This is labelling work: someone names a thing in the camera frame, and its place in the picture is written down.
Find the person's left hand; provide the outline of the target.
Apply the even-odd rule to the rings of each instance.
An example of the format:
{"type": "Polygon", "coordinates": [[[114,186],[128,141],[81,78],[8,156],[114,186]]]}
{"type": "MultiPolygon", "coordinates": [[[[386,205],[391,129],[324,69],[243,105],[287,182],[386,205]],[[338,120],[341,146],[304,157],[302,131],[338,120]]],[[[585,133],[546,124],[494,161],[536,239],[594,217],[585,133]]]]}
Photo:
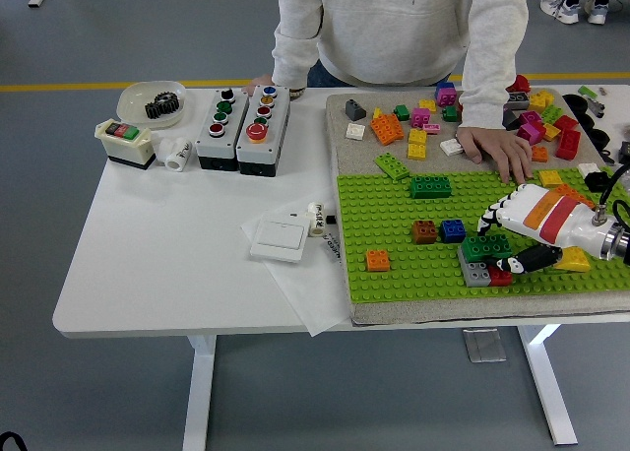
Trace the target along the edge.
{"type": "Polygon", "coordinates": [[[511,180],[523,184],[533,177],[532,147],[528,141],[504,129],[462,126],[456,138],[474,163],[482,162],[482,154],[490,156],[504,184],[511,180]]]}

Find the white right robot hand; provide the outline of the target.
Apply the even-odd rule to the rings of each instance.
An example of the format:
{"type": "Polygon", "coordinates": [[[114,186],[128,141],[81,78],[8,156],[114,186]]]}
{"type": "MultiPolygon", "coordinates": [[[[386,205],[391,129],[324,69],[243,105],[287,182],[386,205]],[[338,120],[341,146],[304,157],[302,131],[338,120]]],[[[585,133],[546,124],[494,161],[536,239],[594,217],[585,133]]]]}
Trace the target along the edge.
{"type": "Polygon", "coordinates": [[[604,260],[612,259],[622,231],[609,217],[601,222],[586,204],[534,184],[522,184],[490,205],[480,217],[477,234],[491,227],[504,227],[536,242],[516,255],[495,259],[502,271],[531,273],[550,267],[563,258],[563,251],[579,247],[604,260]]]}

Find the person's right hand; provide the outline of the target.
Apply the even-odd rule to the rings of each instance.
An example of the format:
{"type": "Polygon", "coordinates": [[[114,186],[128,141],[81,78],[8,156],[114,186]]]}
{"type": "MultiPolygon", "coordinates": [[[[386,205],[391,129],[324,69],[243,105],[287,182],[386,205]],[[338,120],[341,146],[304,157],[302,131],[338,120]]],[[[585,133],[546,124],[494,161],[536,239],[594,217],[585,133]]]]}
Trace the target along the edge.
{"type": "Polygon", "coordinates": [[[258,87],[269,87],[274,85],[275,83],[273,82],[270,75],[263,75],[252,79],[247,85],[242,88],[242,91],[252,97],[258,87]]]}

